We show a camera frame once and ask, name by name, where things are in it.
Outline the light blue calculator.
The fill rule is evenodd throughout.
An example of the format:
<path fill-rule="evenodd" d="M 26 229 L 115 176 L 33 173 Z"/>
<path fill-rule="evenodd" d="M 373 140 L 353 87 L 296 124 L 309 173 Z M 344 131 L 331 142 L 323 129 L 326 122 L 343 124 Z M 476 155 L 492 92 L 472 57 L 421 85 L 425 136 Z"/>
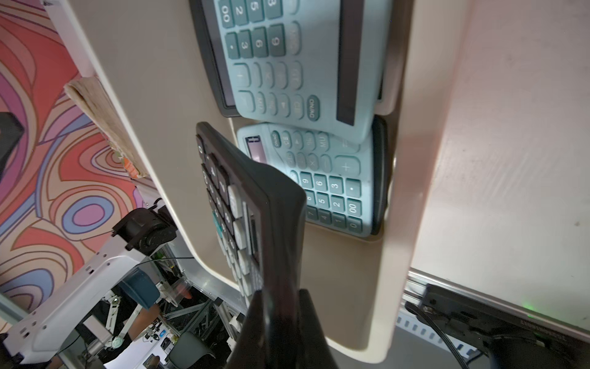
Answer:
<path fill-rule="evenodd" d="M 392 8 L 390 1 L 213 2 L 238 113 L 363 141 Z"/>
<path fill-rule="evenodd" d="M 242 152 L 304 189 L 307 221 L 359 238 L 373 223 L 372 132 L 355 144 L 327 132 L 260 123 L 237 133 Z"/>

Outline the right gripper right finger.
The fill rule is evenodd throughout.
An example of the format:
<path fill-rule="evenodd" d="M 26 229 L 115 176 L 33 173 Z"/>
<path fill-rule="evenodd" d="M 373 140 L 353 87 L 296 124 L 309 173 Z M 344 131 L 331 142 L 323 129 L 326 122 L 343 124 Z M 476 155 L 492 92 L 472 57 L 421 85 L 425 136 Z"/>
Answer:
<path fill-rule="evenodd" d="M 337 369 L 308 290 L 299 290 L 299 303 L 297 368 Z"/>

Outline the black calculator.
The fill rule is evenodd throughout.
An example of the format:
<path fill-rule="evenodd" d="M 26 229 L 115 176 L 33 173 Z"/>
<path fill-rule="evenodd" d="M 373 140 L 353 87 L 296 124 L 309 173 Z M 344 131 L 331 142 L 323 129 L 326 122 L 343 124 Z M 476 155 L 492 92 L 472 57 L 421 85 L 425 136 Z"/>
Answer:
<path fill-rule="evenodd" d="M 373 143 L 373 223 L 371 235 L 378 235 L 387 207 L 387 181 L 390 177 L 388 165 L 387 124 L 375 115 L 372 124 Z"/>
<path fill-rule="evenodd" d="M 190 0 L 188 3 L 201 58 L 221 115 L 227 118 L 239 117 L 230 85 L 214 2 Z"/>
<path fill-rule="evenodd" d="M 245 298 L 260 296 L 267 368 L 294 368 L 305 195 L 287 175 L 249 158 L 211 124 L 196 125 L 207 193 Z"/>

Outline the black calculator front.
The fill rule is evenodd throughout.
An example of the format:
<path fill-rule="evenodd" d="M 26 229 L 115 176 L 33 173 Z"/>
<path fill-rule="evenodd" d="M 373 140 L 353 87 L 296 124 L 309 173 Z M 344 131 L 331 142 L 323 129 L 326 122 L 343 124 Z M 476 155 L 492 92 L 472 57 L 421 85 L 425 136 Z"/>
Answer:
<path fill-rule="evenodd" d="M 239 117 L 230 85 L 214 2 L 190 0 L 188 3 L 201 58 L 221 115 L 227 118 Z"/>

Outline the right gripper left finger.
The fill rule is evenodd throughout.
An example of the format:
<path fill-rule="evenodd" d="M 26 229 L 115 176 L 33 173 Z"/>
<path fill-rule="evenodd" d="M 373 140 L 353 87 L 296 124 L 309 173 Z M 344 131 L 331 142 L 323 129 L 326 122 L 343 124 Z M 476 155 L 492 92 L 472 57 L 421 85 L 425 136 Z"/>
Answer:
<path fill-rule="evenodd" d="M 265 368 L 265 350 L 263 294 L 262 291 L 256 291 L 252 296 L 238 342 L 225 368 Z"/>

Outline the light blue calculator front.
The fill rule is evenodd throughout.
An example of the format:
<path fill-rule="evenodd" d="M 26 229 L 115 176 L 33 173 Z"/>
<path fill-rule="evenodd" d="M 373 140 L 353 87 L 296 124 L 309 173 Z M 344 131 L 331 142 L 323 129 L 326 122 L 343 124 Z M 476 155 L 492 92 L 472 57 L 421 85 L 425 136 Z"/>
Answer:
<path fill-rule="evenodd" d="M 359 238 L 373 223 L 372 132 L 355 144 L 327 132 L 260 123 L 237 133 L 242 152 L 304 189 L 307 221 Z"/>

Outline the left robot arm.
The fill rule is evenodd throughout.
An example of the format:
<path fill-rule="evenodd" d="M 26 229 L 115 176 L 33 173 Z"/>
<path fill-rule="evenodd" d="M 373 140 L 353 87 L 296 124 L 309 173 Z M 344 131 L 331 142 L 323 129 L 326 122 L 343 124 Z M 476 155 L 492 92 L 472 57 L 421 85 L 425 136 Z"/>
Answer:
<path fill-rule="evenodd" d="M 47 367 L 101 298 L 159 247 L 173 241 L 177 230 L 165 206 L 128 213 L 81 270 L 1 335 L 1 367 Z"/>

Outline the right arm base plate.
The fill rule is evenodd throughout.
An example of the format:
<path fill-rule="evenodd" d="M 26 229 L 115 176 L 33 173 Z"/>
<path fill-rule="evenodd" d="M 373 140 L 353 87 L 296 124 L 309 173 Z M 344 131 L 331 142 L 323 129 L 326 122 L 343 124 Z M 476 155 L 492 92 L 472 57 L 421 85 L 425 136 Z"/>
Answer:
<path fill-rule="evenodd" d="M 428 284 L 405 310 L 427 327 L 461 368 L 486 357 L 491 368 L 588 368 L 589 340 L 562 333 Z"/>

